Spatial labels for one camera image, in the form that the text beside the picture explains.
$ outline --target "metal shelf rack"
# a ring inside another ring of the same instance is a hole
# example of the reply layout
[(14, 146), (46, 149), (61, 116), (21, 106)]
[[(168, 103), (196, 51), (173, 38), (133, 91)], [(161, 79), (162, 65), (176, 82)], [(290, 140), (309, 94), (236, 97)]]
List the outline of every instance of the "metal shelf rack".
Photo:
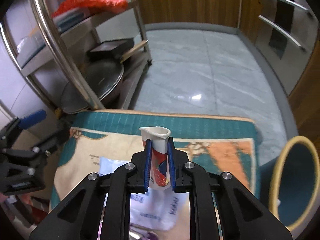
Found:
[[(46, 46), (24, 66), (20, 66), (18, 63), (17, 55), (10, 42), (9, 35), (6, 32), (5, 24), (0, 24), (1, 35), (6, 49), (21, 76), (25, 79), (26, 83), (32, 88), (32, 90), (39, 96), (39, 98), (41, 98), (41, 100), (44, 101), (44, 103), (51, 110), (54, 110), (59, 106), (55, 105), (50, 100), (49, 96), (47, 96), (44, 92), (45, 89), (33, 76), (36, 70), (44, 66), (49, 61), (54, 60), (62, 69), (69, 82), (73, 84), (83, 99), (88, 103), (91, 110), (104, 109), (105, 107), (85, 81), (72, 56), (68, 52), (68, 49), (72, 46), (76, 46), (77, 43), (81, 41), (81, 38), (85, 37), (85, 35), (90, 32), (98, 43), (99, 38), (95, 27), (106, 22), (117, 14), (103, 12), (93, 15), (60, 35), (57, 27), (53, 23), (45, 0), (29, 0), (29, 3)], [(144, 51), (136, 51), (132, 54), (132, 60), (130, 61), (128, 71), (124, 73), (124, 81), (121, 86), (120, 96), (117, 102), (113, 104), (114, 107), (120, 109), (128, 108), (145, 66), (147, 64), (151, 65), (152, 62), (149, 46), (146, 42), (146, 30), (142, 22), (137, 0), (131, 0), (131, 2), (129, 2), (127, 10), (130, 9), (134, 10), (134, 15), (140, 31), (143, 43), (142, 47), (144, 47)]]

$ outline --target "floor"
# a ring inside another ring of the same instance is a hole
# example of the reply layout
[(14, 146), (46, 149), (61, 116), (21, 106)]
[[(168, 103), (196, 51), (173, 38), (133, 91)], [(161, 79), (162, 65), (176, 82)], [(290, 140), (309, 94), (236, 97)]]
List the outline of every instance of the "floor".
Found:
[(286, 143), (284, 124), (257, 62), (236, 36), (198, 30), (148, 31), (153, 64), (134, 110), (249, 117), (263, 141), (259, 165)]

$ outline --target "metal handle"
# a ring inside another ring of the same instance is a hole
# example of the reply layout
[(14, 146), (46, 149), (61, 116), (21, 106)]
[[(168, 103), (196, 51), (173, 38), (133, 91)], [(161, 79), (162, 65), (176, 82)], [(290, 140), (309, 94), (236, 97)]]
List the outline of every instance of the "metal handle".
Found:
[(292, 41), (299, 49), (305, 50), (305, 48), (295, 38), (293, 38), (289, 33), (287, 33), (287, 31), (282, 29), (279, 25), (273, 23), (272, 21), (268, 20), (267, 18), (263, 17), (262, 15), (259, 15), (258, 18), (260, 20), (264, 21), (266, 24), (270, 25), (272, 28), (279, 31), (288, 40)]
[(291, 0), (279, 0), (279, 1), (287, 3), (287, 4), (290, 4), (290, 5), (295, 6), (295, 7), (298, 7), (300, 9), (304, 10), (306, 13), (309, 12), (308, 8), (305, 8), (304, 6), (302, 6), (302, 5), (300, 5), (300, 4), (296, 3), (296, 2), (293, 2)]
[(92, 110), (105, 109), (69, 54), (67, 46), (53, 23), (45, 0), (29, 0), (29, 2), (44, 42), (52, 52), (58, 66), (61, 67), (69, 81), (79, 91)]

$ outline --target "red plastic bag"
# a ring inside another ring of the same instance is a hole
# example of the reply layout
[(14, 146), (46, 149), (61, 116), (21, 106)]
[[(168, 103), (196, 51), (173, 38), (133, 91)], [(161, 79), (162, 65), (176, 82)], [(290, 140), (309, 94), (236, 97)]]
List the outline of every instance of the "red plastic bag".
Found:
[(102, 11), (121, 13), (126, 10), (127, 6), (127, 0), (65, 0), (60, 4), (58, 10), (52, 14), (52, 18), (77, 7), (88, 7), (89, 9), (95, 8)]

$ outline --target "paper cup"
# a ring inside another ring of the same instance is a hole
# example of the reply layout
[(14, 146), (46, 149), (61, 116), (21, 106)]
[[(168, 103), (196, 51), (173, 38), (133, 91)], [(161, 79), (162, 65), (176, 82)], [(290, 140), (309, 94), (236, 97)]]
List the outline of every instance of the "paper cup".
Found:
[(171, 131), (161, 126), (141, 127), (143, 146), (147, 139), (152, 141), (152, 157), (149, 187), (164, 190), (170, 187), (168, 168), (168, 137)]

